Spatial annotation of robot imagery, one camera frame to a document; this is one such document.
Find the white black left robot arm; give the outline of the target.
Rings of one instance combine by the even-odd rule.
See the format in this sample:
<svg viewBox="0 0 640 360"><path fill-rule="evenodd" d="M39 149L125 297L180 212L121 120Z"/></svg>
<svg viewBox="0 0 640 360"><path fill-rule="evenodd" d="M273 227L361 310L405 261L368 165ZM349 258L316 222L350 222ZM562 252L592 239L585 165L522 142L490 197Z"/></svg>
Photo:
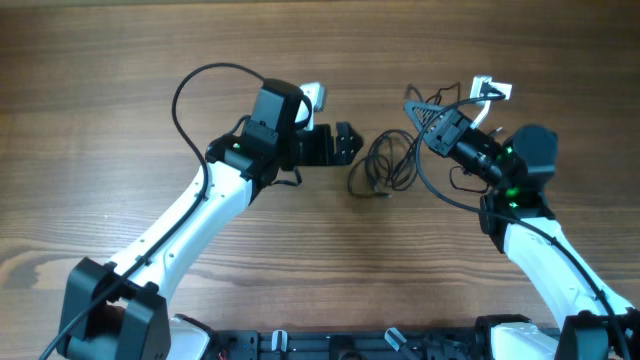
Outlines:
<svg viewBox="0 0 640 360"><path fill-rule="evenodd" d="M192 264L279 171L348 164L335 151L350 126L314 122L326 88L265 78L252 112L198 156L179 198L134 242L106 262L82 259L68 276L57 336L43 351L66 359L203 359L211 330L169 304Z"/></svg>

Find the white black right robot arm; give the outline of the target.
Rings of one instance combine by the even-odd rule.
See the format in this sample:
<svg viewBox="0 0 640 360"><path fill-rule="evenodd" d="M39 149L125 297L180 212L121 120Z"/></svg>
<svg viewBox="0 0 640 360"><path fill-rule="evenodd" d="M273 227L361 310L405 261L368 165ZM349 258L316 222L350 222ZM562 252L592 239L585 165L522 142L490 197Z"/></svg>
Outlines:
<svg viewBox="0 0 640 360"><path fill-rule="evenodd" d="M550 338L516 316L483 318L491 359L622 359L639 356L639 311L611 289L572 247L551 210L546 184L556 171L558 137L526 125L504 142L479 129L458 104L408 100L417 146L454 160L488 188L477 207L480 227L527 276L560 330Z"/></svg>

